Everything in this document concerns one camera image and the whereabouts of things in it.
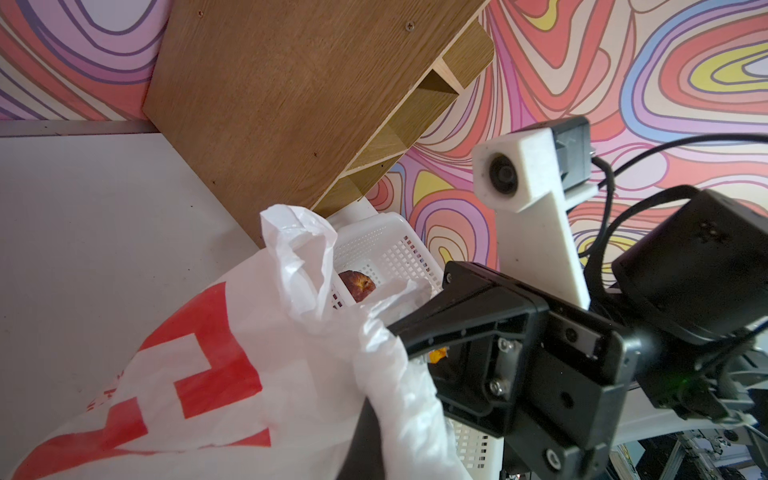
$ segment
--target white plastic bag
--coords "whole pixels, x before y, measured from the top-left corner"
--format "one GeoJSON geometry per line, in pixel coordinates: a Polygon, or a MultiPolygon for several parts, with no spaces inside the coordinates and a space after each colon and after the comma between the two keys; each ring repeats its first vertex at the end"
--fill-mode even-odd
{"type": "Polygon", "coordinates": [[[109,399],[6,478],[333,479],[366,396],[388,478],[469,478],[426,365],[386,329],[429,285],[392,281],[335,310],[332,227],[277,205],[262,230],[265,250],[153,332],[109,399]]]}

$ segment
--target red print on bag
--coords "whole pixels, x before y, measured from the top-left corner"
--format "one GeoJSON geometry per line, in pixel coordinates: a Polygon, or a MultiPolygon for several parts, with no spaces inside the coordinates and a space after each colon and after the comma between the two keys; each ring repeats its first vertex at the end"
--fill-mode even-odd
{"type": "MultiPolygon", "coordinates": [[[[210,369],[174,382],[184,418],[227,406],[261,392],[259,374],[230,330],[224,283],[205,290],[144,341],[144,350],[194,334],[210,369]]],[[[35,480],[78,465],[121,455],[153,455],[119,449],[147,434],[136,398],[110,407],[104,428],[46,440],[18,467],[12,480],[35,480]]],[[[270,446],[269,430],[231,445],[270,446]]]]}

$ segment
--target plastic basket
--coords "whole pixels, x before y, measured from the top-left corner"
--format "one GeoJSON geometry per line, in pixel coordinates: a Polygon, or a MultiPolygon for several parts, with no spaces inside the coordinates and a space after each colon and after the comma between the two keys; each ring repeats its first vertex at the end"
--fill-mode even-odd
{"type": "MultiPolygon", "coordinates": [[[[377,214],[341,227],[338,233],[333,250],[336,272],[363,273],[377,286],[395,278],[423,278],[432,285],[433,296],[442,289],[442,268],[402,216],[377,214]]],[[[355,301],[337,274],[333,277],[331,301],[337,309],[355,301]]],[[[502,467],[504,439],[489,438],[453,420],[451,423],[456,451],[470,476],[474,480],[496,480],[502,467]]]]}

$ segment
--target perforated basket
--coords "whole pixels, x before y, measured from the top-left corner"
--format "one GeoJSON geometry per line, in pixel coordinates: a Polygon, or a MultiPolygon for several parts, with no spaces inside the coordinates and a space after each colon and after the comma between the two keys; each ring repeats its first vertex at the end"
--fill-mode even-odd
{"type": "MultiPolygon", "coordinates": [[[[432,294],[442,288],[442,268],[427,251],[405,218],[395,213],[377,214],[339,229],[333,251],[336,272],[364,273],[378,286],[394,278],[424,278],[432,294]]],[[[334,275],[331,300],[343,308],[354,299],[338,275],[334,275]]],[[[462,423],[451,421],[456,451],[474,480],[496,480],[502,467],[504,439],[489,438],[462,423]]]]}

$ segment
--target colorful wallpaper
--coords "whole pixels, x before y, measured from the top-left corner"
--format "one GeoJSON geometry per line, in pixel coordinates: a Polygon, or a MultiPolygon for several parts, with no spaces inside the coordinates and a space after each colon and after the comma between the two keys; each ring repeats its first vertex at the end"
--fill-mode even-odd
{"type": "MultiPolygon", "coordinates": [[[[0,119],[144,118],[171,0],[0,0],[0,119]]],[[[493,0],[486,72],[367,195],[401,213],[441,261],[495,266],[493,212],[472,194],[472,146],[585,114],[614,168],[664,141],[768,133],[768,0],[493,0]]],[[[703,144],[657,154],[618,178],[614,215],[661,189],[716,188],[768,213],[768,148],[703,144]]],[[[571,213],[579,249],[600,198],[571,213]]],[[[607,260],[672,207],[628,221],[607,260]]]]}
{"type": "MultiPolygon", "coordinates": [[[[407,218],[439,261],[497,265],[494,214],[472,194],[470,150],[485,139],[587,115],[592,144],[615,169],[692,134],[768,133],[766,0],[494,0],[481,23],[496,44],[493,64],[367,195],[377,210],[407,218]]],[[[678,184],[715,188],[768,214],[766,153],[766,145],[702,144],[656,154],[617,178],[614,217],[678,184]]],[[[571,212],[580,251],[599,229],[602,197],[571,212]]],[[[606,261],[675,210],[626,222],[606,261]]]]}

